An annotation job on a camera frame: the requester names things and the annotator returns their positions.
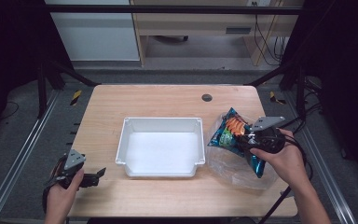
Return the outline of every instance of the snack bag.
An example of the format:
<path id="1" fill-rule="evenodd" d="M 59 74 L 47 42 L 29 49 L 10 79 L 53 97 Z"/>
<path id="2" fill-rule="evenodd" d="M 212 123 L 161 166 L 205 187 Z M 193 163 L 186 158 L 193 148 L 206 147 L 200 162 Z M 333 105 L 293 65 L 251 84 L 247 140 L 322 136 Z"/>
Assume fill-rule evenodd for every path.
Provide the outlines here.
<path id="1" fill-rule="evenodd" d="M 241 115 L 230 108 L 223 117 L 219 129 L 214 133 L 209 147 L 221 147 L 227 149 L 240 157 L 245 158 L 258 178 L 264 173 L 266 162 L 253 155 L 247 145 L 252 124 L 249 124 Z"/>

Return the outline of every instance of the clear plastic bag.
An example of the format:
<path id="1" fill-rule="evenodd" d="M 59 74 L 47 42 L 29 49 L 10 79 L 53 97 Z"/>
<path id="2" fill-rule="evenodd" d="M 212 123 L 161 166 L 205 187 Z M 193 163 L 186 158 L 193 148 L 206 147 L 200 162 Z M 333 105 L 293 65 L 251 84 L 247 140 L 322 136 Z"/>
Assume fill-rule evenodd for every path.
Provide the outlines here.
<path id="1" fill-rule="evenodd" d="M 206 162 L 209 168 L 218 176 L 229 183 L 251 189 L 268 189 L 278 178 L 275 170 L 266 163 L 264 174 L 257 177 L 248 161 L 225 148 L 208 146 L 216 131 L 222 124 L 226 114 L 220 115 L 210 131 L 205 134 Z M 255 122 L 245 116 L 241 116 L 248 122 Z"/>

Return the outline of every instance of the wooden table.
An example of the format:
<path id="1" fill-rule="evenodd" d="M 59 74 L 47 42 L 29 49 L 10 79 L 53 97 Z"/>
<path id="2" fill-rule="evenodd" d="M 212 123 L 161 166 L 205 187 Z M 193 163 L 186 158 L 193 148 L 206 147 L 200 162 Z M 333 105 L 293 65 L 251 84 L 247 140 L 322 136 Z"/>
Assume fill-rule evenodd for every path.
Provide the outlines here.
<path id="1" fill-rule="evenodd" d="M 211 94 L 211 102 L 201 96 Z M 262 217 L 285 190 L 280 178 L 267 190 L 234 187 L 207 165 L 191 178 L 131 178 L 115 164 L 125 117 L 200 117 L 203 131 L 234 107 L 240 114 L 264 116 L 250 86 L 101 85 L 91 95 L 73 148 L 86 154 L 86 173 L 106 167 L 98 187 L 81 189 L 70 217 Z M 293 197 L 275 217 L 296 214 Z"/>

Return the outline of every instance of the hand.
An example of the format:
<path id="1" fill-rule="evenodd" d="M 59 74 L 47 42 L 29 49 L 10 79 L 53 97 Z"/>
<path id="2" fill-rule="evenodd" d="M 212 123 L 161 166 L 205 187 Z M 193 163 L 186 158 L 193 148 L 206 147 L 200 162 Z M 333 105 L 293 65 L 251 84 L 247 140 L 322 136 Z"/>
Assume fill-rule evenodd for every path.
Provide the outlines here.
<path id="1" fill-rule="evenodd" d="M 76 192 L 83 180 L 83 175 L 83 169 L 77 171 L 68 189 L 64 189 L 59 184 L 51 187 L 48 193 L 45 224 L 62 224 L 65 221 L 74 203 Z"/>
<path id="2" fill-rule="evenodd" d="M 293 133 L 290 131 L 283 129 L 280 129 L 280 131 L 284 135 L 293 137 Z M 286 143 L 284 148 L 276 154 L 267 153 L 258 148 L 252 148 L 251 152 L 271 164 L 278 176 L 288 183 L 291 188 L 297 188 L 304 183 L 309 183 L 301 152 L 293 144 Z"/>

